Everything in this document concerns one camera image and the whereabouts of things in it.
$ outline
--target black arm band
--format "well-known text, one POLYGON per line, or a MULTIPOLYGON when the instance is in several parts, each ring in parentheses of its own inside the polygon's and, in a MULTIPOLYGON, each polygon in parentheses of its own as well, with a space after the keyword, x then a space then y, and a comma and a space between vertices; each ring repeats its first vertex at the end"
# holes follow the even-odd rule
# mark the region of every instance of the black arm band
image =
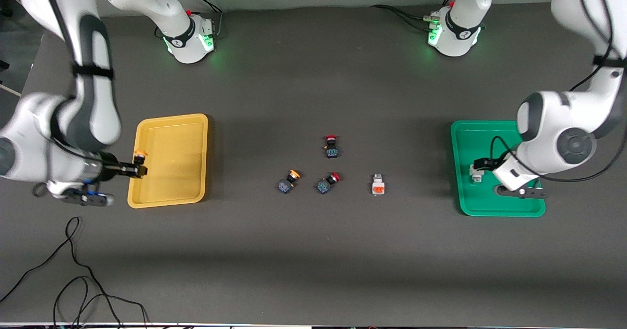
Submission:
POLYGON ((72 73, 74 77, 77 75, 100 75, 114 79, 114 70, 106 70, 98 66, 79 66, 77 63, 72 64, 72 73))
POLYGON ((596 55, 592 64, 602 67, 627 68, 627 61, 621 59, 603 59, 603 56, 596 55))
POLYGON ((453 34, 455 34, 457 40, 466 40, 470 38, 470 35, 475 34, 475 32, 477 32, 477 29, 479 29, 479 25, 473 26, 472 28, 464 28, 463 26, 455 24, 455 22, 451 18, 451 10, 448 10, 448 12, 446 12, 444 21, 448 29, 452 31, 453 34))

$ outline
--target robotic arm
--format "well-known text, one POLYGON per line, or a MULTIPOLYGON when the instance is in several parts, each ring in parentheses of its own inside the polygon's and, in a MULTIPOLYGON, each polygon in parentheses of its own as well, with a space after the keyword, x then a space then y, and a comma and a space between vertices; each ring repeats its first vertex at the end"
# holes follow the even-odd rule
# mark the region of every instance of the robotic arm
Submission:
POLYGON ((454 6, 444 6, 432 12, 439 23, 427 43, 444 55, 458 57, 477 42, 479 25, 492 5, 492 0, 455 0, 454 6))
POLYGON ((107 206, 100 182, 115 175, 141 177, 145 153, 132 164, 101 151, 117 141, 121 124, 114 102, 114 72, 107 30, 96 0, 22 0, 41 25, 63 39, 72 58, 75 93, 31 93, 0 131, 0 175, 43 182, 57 199, 107 206))
POLYGON ((623 116, 627 1, 552 0, 551 10, 560 24, 593 43, 593 63, 601 68, 587 91, 540 91, 522 103, 517 126, 523 142, 494 170, 508 190, 585 163, 596 150, 596 139, 623 116))
POLYGON ((213 23, 188 14, 177 0, 108 0, 120 10, 148 16, 163 32, 168 51, 184 64, 197 63, 214 49, 213 23))

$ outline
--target green tray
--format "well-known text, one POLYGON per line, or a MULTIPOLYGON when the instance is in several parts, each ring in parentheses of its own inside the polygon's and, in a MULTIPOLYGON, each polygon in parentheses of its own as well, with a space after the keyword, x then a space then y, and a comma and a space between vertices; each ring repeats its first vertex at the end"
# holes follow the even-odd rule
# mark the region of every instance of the green tray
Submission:
MULTIPOLYGON (((475 159, 490 156, 490 142, 495 135, 503 137, 510 146, 522 141, 515 121, 457 121, 451 125, 453 157, 457 175, 459 206, 470 216, 539 217, 546 210, 542 199, 519 199, 494 193, 499 180, 486 171, 481 184, 473 184, 468 169, 475 159)), ((498 157, 503 146, 495 144, 498 157)))

